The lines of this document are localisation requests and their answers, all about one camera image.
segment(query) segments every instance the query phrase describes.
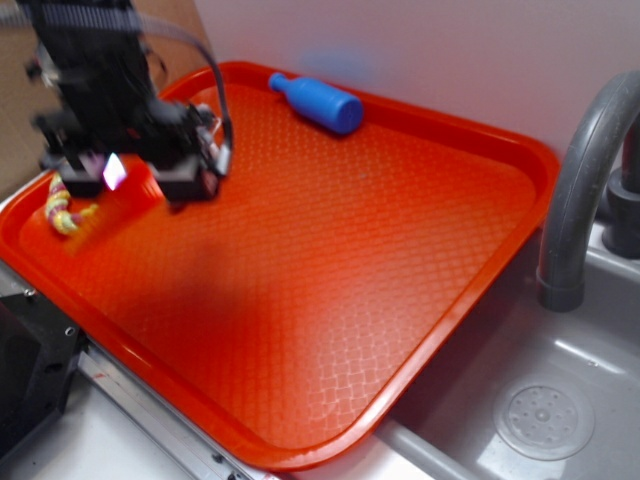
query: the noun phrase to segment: sink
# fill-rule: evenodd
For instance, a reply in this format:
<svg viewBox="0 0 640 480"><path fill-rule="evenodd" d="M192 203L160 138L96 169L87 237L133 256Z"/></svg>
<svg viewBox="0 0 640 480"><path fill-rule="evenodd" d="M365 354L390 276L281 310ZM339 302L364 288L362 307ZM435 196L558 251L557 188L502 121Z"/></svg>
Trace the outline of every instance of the sink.
<svg viewBox="0 0 640 480"><path fill-rule="evenodd" d="M536 301L539 248L536 235L390 414L458 472L435 478L637 478L640 264L590 247L584 304L552 313Z"/></svg>

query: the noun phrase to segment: gray faucet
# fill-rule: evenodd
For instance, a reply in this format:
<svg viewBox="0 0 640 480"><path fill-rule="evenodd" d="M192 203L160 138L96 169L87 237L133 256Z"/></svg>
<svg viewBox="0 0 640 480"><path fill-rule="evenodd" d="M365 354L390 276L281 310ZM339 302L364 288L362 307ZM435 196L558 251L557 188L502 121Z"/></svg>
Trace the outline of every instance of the gray faucet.
<svg viewBox="0 0 640 480"><path fill-rule="evenodd" d="M582 303L587 245L605 186L612 222L603 242L617 255L640 258L639 114L640 71L622 73L598 93L573 136L540 249L538 300L549 310ZM609 175L623 143L622 167Z"/></svg>

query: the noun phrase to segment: yellow rope toy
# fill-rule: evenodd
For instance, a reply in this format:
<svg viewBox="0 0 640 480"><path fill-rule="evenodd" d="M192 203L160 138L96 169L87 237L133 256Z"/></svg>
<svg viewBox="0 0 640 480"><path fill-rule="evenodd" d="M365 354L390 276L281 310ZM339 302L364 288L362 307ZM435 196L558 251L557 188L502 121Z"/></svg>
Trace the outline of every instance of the yellow rope toy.
<svg viewBox="0 0 640 480"><path fill-rule="evenodd" d="M84 218L92 215L98 208L98 205L94 203L80 213L70 213L67 210L70 198L71 194L64 186L60 174L54 173L49 184L49 196L44 214L49 224L62 235L71 235L77 232Z"/></svg>

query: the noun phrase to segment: blue bottle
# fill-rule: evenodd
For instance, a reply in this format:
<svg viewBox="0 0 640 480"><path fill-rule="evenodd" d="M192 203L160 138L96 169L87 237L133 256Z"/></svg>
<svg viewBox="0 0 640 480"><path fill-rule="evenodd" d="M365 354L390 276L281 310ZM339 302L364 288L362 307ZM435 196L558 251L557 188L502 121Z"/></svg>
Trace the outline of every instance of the blue bottle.
<svg viewBox="0 0 640 480"><path fill-rule="evenodd" d="M274 92L284 92L289 105L300 115L340 134L353 132L364 116L360 99L314 78L287 80L282 73L269 79Z"/></svg>

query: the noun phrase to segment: red tray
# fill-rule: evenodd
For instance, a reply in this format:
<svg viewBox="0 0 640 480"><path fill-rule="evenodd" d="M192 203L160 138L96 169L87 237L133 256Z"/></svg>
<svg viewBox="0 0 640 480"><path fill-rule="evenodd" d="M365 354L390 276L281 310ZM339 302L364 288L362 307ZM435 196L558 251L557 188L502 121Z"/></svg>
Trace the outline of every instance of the red tray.
<svg viewBox="0 0 640 480"><path fill-rule="evenodd" d="M223 68L237 145L218 200L156 203L70 255L44 178L0 215L0 256L240 459L302 469L374 429L541 223L558 164L362 93L337 137L268 91L270 69ZM212 85L199 71L166 97L215 103Z"/></svg>

